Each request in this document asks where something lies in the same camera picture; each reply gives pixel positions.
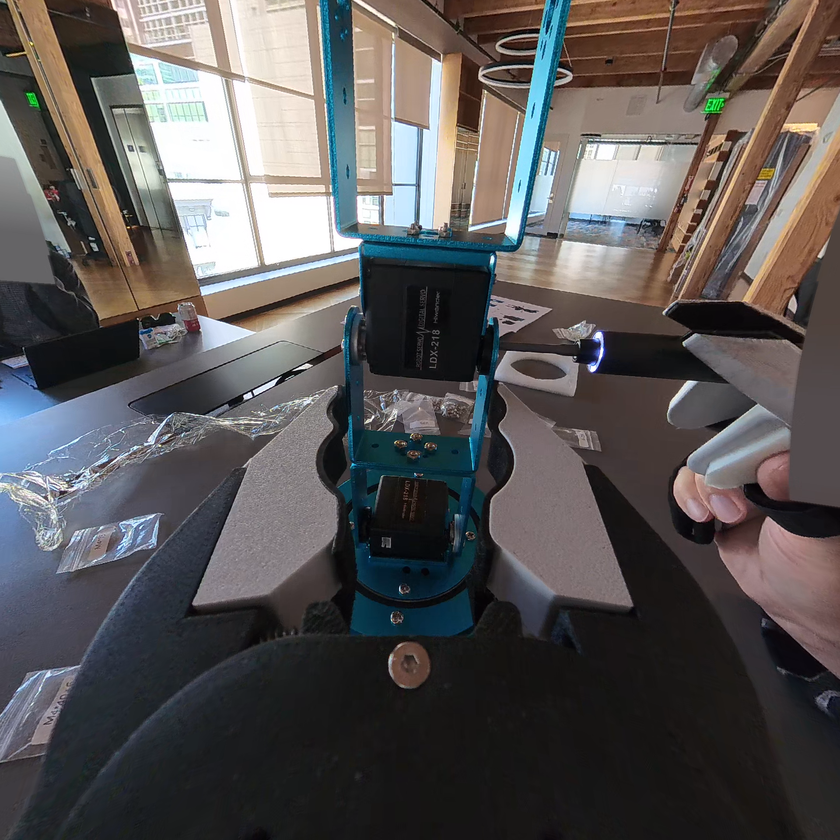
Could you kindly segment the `wooden post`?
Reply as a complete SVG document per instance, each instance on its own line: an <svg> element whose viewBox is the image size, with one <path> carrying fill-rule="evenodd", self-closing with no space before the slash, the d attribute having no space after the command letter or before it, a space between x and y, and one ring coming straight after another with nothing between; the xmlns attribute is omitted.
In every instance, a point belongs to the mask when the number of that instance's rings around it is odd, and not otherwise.
<svg viewBox="0 0 840 840"><path fill-rule="evenodd" d="M833 229L839 207L839 137L835 132L805 192L743 301L784 314Z"/></svg>
<svg viewBox="0 0 840 840"><path fill-rule="evenodd" d="M834 2L785 3L730 79L728 90L739 90L746 80L762 69L777 48L796 35L749 142L726 184L718 192L719 198L714 212L709 215L706 233L686 262L686 273L675 288L674 300L700 296L802 89L806 73L823 45L826 28L832 23L835 13Z"/></svg>

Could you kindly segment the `printed instruction sheet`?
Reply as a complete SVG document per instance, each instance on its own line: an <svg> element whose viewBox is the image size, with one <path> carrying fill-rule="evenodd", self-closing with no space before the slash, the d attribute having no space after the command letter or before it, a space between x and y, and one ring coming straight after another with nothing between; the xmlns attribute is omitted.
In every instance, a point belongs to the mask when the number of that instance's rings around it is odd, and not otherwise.
<svg viewBox="0 0 840 840"><path fill-rule="evenodd" d="M528 301L492 296L488 309L488 320L495 319L498 321L499 334L502 337L508 333L518 332L544 315L551 313L551 311L551 308Z"/></svg>

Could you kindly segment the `blue toy robot arm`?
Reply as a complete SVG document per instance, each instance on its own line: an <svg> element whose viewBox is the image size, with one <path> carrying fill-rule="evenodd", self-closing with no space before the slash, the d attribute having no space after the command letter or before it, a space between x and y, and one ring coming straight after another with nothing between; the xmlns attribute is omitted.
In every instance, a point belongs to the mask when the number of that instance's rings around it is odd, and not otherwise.
<svg viewBox="0 0 840 840"><path fill-rule="evenodd" d="M519 249L571 2L546 2L504 235L432 233L358 221L351 2L321 2L322 63L335 222L360 241L360 306L343 333L355 584L352 634L454 636L474 624L480 511L474 503L500 351L489 319L497 252ZM400 380L478 377L468 437L372 430L364 372Z"/></svg>

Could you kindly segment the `black electric screwdriver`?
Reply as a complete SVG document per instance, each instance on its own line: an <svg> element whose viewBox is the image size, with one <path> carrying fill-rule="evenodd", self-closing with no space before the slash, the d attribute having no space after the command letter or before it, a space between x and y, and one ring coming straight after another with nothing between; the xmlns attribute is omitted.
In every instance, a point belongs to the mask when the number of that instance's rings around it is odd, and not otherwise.
<svg viewBox="0 0 840 840"><path fill-rule="evenodd" d="M587 367L591 373L724 383L725 379L689 352L684 337L643 332L596 331L571 343L500 341L500 350L553 354Z"/></svg>

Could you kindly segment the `narrow beige roller blind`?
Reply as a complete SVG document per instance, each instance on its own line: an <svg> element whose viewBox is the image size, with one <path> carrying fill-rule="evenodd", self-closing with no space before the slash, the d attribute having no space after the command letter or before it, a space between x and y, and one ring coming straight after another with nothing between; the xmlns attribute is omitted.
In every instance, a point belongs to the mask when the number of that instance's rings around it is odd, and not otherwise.
<svg viewBox="0 0 840 840"><path fill-rule="evenodd" d="M395 121L422 130L429 129L432 58L402 38L394 46Z"/></svg>

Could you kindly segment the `pale wooden column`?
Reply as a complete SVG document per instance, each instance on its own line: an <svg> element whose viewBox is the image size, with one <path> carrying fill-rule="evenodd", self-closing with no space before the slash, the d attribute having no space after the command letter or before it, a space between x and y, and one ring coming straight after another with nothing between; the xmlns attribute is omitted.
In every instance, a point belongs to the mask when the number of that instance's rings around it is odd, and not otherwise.
<svg viewBox="0 0 840 840"><path fill-rule="evenodd" d="M460 53L443 56L433 227L466 229L474 192L483 90L478 65Z"/></svg>

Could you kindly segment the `labelled clear plastic bag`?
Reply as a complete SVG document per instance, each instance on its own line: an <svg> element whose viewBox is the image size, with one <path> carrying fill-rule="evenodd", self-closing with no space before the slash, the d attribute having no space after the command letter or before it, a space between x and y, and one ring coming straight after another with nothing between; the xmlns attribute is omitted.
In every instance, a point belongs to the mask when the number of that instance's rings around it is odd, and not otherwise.
<svg viewBox="0 0 840 840"><path fill-rule="evenodd" d="M156 512L75 531L61 555L56 573L82 571L156 549L162 519L163 514Z"/></svg>
<svg viewBox="0 0 840 840"><path fill-rule="evenodd" d="M27 673L1 714L1 763L46 754L79 666Z"/></svg>

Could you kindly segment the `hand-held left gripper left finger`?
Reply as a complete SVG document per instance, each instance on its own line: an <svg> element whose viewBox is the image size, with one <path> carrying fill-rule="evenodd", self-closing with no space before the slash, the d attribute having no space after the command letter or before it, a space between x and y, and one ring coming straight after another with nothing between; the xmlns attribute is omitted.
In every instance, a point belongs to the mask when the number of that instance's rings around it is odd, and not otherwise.
<svg viewBox="0 0 840 840"><path fill-rule="evenodd" d="M199 613L258 607L298 630L310 604L327 602L353 569L338 485L347 469L343 388L317 396L248 463L194 596Z"/></svg>

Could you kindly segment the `large grid window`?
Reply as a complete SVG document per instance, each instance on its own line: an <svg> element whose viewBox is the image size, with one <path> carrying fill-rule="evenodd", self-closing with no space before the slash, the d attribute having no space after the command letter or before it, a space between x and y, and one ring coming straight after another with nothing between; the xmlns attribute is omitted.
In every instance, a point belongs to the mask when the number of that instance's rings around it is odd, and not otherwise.
<svg viewBox="0 0 840 840"><path fill-rule="evenodd" d="M346 250L337 234L329 187L282 192L249 172L245 122L248 78L232 70L225 24L228 2L111 2L130 50L163 177L196 277L298 264ZM401 34L371 2L353 2ZM433 222L441 64L433 61L429 129L395 121L392 52L392 193L358 195L363 224L428 227Z"/></svg>

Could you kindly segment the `white foam piece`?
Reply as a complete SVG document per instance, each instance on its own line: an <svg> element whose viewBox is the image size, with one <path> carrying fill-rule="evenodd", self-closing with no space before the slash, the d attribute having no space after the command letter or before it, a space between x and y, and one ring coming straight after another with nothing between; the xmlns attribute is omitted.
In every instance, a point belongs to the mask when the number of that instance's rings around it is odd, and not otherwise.
<svg viewBox="0 0 840 840"><path fill-rule="evenodd" d="M507 385L572 397L579 367L572 358L556 353L508 350L498 363L495 379Z"/></svg>

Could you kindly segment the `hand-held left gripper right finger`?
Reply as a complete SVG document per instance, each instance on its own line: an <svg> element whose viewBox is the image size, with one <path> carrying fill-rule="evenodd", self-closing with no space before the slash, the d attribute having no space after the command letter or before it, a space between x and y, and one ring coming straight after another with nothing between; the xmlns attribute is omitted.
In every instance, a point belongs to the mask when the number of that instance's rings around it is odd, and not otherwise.
<svg viewBox="0 0 840 840"><path fill-rule="evenodd" d="M627 613L633 601L581 458L505 385L498 428L510 476L489 505L488 586L526 631L548 638L560 610Z"/></svg>

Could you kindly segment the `person's right hand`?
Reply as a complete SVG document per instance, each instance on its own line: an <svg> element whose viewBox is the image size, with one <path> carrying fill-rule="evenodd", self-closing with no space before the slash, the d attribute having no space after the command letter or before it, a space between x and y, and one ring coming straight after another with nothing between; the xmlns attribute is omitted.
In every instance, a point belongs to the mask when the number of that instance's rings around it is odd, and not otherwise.
<svg viewBox="0 0 840 840"><path fill-rule="evenodd" d="M809 538L761 513L742 488L719 489L682 466L675 503L690 520L718 521L715 544L742 592L839 677L839 538Z"/></svg>

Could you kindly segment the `silver ceiling duct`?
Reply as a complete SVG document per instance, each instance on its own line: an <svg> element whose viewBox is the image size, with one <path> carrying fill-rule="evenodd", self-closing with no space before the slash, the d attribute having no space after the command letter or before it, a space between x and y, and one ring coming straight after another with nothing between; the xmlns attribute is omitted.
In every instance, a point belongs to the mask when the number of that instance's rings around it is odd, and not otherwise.
<svg viewBox="0 0 840 840"><path fill-rule="evenodd" d="M706 44L691 79L690 90L684 101L684 112L693 112L699 108L710 84L729 63L738 48L739 41L735 35L725 35Z"/></svg>

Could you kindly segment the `white glass door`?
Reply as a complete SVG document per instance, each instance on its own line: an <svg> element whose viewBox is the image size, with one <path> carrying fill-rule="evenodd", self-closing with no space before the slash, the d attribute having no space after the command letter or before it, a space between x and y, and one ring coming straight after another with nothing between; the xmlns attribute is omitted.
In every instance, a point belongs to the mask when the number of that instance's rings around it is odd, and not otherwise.
<svg viewBox="0 0 840 840"><path fill-rule="evenodd" d="M554 140L543 142L528 209L526 235L542 236L546 233L569 141L570 136L562 134Z"/></svg>

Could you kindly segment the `tall beige roller blind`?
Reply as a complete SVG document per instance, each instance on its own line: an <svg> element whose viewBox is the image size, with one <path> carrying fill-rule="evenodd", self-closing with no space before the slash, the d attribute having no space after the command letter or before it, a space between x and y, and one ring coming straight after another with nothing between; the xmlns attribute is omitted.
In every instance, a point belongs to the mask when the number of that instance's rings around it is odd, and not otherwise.
<svg viewBox="0 0 840 840"><path fill-rule="evenodd" d="M522 125L520 111L498 97L484 93L470 205L471 227L499 222L507 217Z"/></svg>

